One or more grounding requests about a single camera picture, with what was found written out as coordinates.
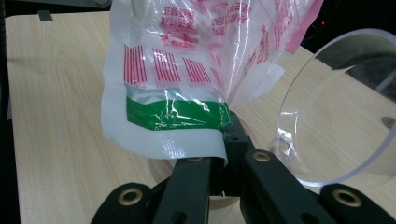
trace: clear plastic container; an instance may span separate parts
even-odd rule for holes
[[[292,82],[270,148],[309,187],[362,189],[396,175],[396,37],[339,36]]]

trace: light wood tabletop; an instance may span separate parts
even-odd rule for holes
[[[130,182],[156,185],[147,158],[103,137],[101,99],[108,12],[7,18],[7,61],[22,223],[89,223],[108,194]],[[312,56],[299,48],[263,97],[238,106],[256,148],[276,135],[290,83]],[[396,180],[363,190],[396,217]],[[244,223],[236,205],[223,223]]]

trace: green stripe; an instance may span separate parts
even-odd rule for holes
[[[158,101],[140,104],[126,97],[128,121],[150,130],[218,129],[231,124],[226,103]]]

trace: round transparent container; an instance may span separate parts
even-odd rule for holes
[[[364,189],[396,175],[395,119],[396,37],[362,29],[306,63],[284,99],[270,148],[306,186]]]

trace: plastic bag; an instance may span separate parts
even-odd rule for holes
[[[271,89],[312,0],[114,0],[102,122],[150,158],[226,158],[228,104]]]

